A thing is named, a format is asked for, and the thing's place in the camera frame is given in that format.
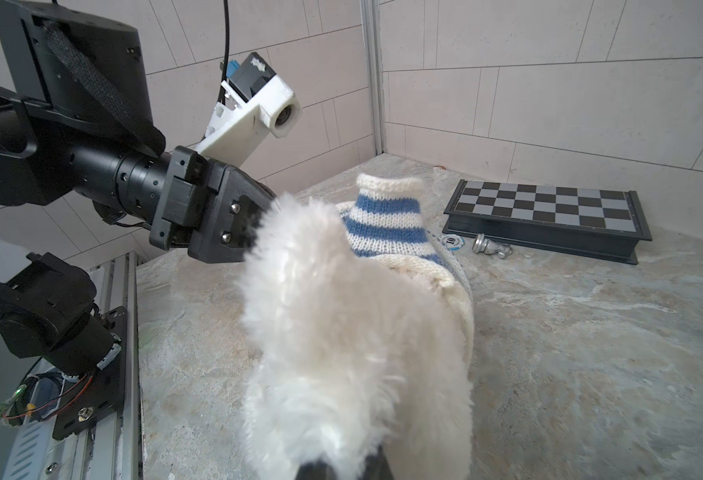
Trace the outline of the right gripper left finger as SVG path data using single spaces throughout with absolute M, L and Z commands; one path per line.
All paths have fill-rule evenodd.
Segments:
M 316 460 L 302 464 L 295 475 L 294 480 L 335 480 L 336 475 L 333 467 L 324 461 Z

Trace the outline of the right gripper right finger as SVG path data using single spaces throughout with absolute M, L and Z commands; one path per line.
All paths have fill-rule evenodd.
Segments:
M 393 474 L 387 462 L 383 446 L 377 447 L 375 453 L 365 458 L 365 468 L 359 480 L 393 480 Z

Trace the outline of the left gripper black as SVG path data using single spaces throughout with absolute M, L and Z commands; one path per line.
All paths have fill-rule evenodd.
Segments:
M 238 263 L 276 194 L 241 169 L 186 147 L 171 153 L 149 242 L 207 264 Z

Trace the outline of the white teddy bear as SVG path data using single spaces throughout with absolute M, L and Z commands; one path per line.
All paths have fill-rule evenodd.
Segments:
M 263 215 L 241 289 L 261 353 L 243 401 L 259 478 L 322 462 L 357 479 L 377 453 L 397 479 L 469 476 L 471 306 L 449 270 L 359 257 L 334 205 L 283 196 Z

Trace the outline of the blue white striped sweater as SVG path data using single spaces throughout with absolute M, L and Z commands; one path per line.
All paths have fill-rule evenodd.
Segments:
M 359 195 L 336 206 L 351 249 L 359 257 L 425 282 L 461 320 L 463 360 L 471 364 L 475 344 L 473 292 L 459 260 L 429 232 L 421 214 L 425 184 L 419 178 L 357 176 Z

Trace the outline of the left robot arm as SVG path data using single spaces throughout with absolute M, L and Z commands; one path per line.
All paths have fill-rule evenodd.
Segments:
M 297 120 L 257 54 L 223 83 L 231 122 L 195 148 L 168 150 L 153 125 L 135 28 L 56 3 L 0 1 L 14 82 L 0 88 L 0 205 L 47 205 L 77 192 L 100 218 L 138 219 L 160 249 L 205 263 L 242 260 L 272 191 L 241 169 L 267 135 Z

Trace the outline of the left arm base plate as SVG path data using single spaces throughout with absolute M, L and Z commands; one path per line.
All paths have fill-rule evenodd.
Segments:
M 87 376 L 87 384 L 54 416 L 53 439 L 65 440 L 109 414 L 121 412 L 128 320 L 123 306 L 100 317 L 91 315 L 81 332 L 65 346 L 64 371 Z

